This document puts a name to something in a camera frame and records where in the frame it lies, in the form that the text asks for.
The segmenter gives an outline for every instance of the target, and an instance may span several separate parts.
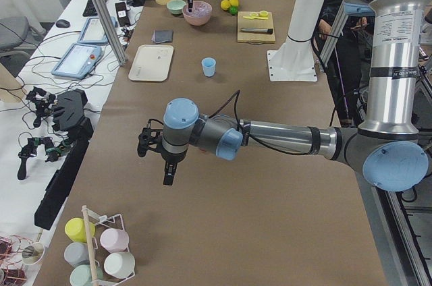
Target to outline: brown table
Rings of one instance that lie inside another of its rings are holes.
[[[236,17],[219,8],[221,0],[205,1],[213,17],[202,27],[146,2],[35,285],[68,285],[63,227],[81,217],[83,204],[123,214],[136,257],[136,276],[124,285],[386,285],[348,167],[254,147],[228,162],[190,147],[168,187],[158,154],[138,158],[147,119],[162,119],[179,96],[209,114],[241,89],[241,118],[328,126],[333,106],[324,75],[317,83],[269,81],[266,51],[285,41],[295,0],[240,0],[241,10],[273,12],[277,42],[260,46],[237,43]],[[165,29],[174,30],[175,49],[167,81],[129,81],[138,46]],[[217,60],[213,78],[200,66],[208,56]]]

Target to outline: white tray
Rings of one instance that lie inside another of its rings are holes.
[[[162,82],[168,78],[174,48],[171,45],[141,45],[129,71],[133,82]]]

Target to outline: wooden cutting board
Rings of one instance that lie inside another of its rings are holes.
[[[276,37],[271,12],[269,12],[268,20],[247,20],[243,18],[243,16],[249,16],[250,13],[250,11],[239,11],[237,14],[237,42],[275,43]],[[241,28],[272,28],[273,34],[241,32]]]

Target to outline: folded cloth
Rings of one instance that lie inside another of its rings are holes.
[[[154,43],[173,42],[173,30],[155,30],[151,40]]]

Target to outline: black computer mouse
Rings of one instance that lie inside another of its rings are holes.
[[[58,20],[56,21],[55,25],[58,28],[68,28],[70,27],[70,22],[67,20]]]

